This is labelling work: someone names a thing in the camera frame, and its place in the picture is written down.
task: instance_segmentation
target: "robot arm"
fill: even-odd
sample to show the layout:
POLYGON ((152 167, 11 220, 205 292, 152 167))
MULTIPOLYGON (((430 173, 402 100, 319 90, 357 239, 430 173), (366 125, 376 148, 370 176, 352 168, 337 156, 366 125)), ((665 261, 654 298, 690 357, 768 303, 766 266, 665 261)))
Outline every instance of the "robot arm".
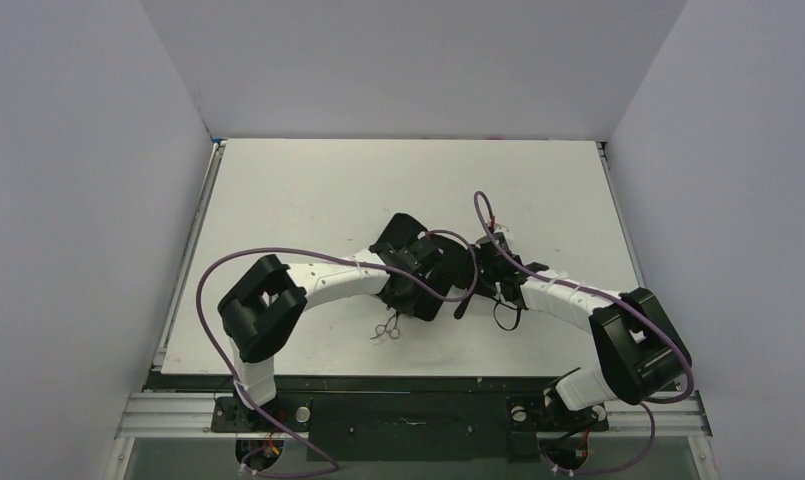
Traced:
MULTIPOLYGON (((464 246, 426 233, 413 218, 397 214, 374 245, 346 258, 354 266, 285 265, 275 255, 259 259, 218 307, 247 394, 259 405, 275 397, 273 356, 309 308, 354 295, 374 295, 400 313, 425 321, 435 318, 442 301, 400 275, 362 264, 402 269, 441 295, 452 286, 472 286, 478 295, 501 297, 518 309, 547 313, 591 334, 601 367, 580 368, 559 378, 544 392, 546 404, 553 408, 579 411, 614 399, 637 404, 682 374, 670 348, 610 300, 555 281, 529 278, 504 262, 501 254, 495 254, 486 239, 477 244, 476 263, 471 265, 464 246), (478 272, 475 285, 471 285, 471 266, 478 272)), ((510 254, 504 235, 498 240, 510 254)), ((510 255, 519 261, 519 256, 510 255)), ((528 267, 558 278, 544 265, 528 267)), ((619 296, 643 313, 676 343, 690 363, 687 350, 652 292, 638 288, 628 293, 605 293, 619 296)), ((456 318, 463 316, 466 302, 456 310, 456 318)))
MULTIPOLYGON (((349 259, 356 265, 382 263, 369 250, 349 259)), ((285 265, 275 255, 258 260, 219 304, 235 368, 247 394, 258 405, 275 398, 274 355, 305 310, 354 295, 378 295, 389 277, 383 270, 358 266, 285 265)))

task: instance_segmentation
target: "screw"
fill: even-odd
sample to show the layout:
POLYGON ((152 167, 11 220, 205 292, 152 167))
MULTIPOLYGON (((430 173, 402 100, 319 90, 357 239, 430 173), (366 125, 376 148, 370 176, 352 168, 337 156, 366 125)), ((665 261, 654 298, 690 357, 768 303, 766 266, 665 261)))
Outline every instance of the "screw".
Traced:
POLYGON ((299 407, 296 409, 297 422, 305 423, 309 418, 311 418, 311 411, 308 409, 308 407, 299 407))
POLYGON ((520 406, 511 409, 511 418, 515 422, 524 422, 526 420, 526 409, 520 406))

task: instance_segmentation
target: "white table surface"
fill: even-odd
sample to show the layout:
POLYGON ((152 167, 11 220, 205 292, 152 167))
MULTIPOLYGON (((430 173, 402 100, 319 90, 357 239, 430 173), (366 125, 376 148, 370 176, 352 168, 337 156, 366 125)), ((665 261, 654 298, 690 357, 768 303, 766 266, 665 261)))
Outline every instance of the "white table surface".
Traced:
MULTIPOLYGON (((635 271, 603 168, 593 142, 230 139, 162 372, 227 373, 194 306, 199 276, 217 258, 259 246, 348 255, 374 243, 396 212, 475 241, 483 235, 472 206, 475 190, 488 194, 525 263, 631 290, 635 271)), ((226 347, 216 305, 254 261, 223 265, 205 287, 205 314, 226 347)), ((557 376, 598 364, 589 335, 548 315, 525 312, 516 331, 503 332, 490 300, 474 299, 460 321, 452 317, 455 305, 445 304, 431 323, 400 318, 397 340, 370 340, 389 316, 376 298, 317 307, 301 317, 275 356, 276 373, 557 376)), ((500 313, 504 325, 513 323, 513 312, 500 313)))

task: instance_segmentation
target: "glass panel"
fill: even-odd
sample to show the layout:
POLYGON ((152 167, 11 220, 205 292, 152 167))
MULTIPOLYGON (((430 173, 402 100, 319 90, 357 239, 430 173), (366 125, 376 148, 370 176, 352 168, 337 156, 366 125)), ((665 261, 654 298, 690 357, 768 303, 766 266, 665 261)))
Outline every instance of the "glass panel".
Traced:
MULTIPOLYGON (((639 438, 593 438, 590 457, 583 469, 620 465, 645 445, 639 438)), ((289 441, 275 472, 297 472, 324 468, 320 462, 306 462, 305 449, 289 441)), ((502 458, 471 462, 341 462, 343 469, 320 478, 410 480, 412 478, 451 479, 535 479, 550 478, 550 467, 544 463, 512 463, 502 458)), ((237 477, 238 462, 233 439, 138 439, 129 462, 126 480, 210 480, 237 477)), ((555 478, 567 478, 559 475, 555 478)), ((642 462, 619 474, 600 476, 605 479, 664 478, 665 480, 697 479, 688 439, 661 437, 642 462)))

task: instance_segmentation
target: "white wall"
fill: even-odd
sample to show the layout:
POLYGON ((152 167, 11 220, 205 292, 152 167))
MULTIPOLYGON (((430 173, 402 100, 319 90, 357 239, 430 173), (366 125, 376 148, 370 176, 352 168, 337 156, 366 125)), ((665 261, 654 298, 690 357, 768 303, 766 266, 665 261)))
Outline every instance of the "white wall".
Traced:
POLYGON ((100 478, 210 141, 135 0, 0 0, 0 478, 100 478))
POLYGON ((142 0, 216 136, 608 139, 685 0, 142 0))
POLYGON ((724 478, 805 478, 805 1, 690 0, 608 152, 724 478))

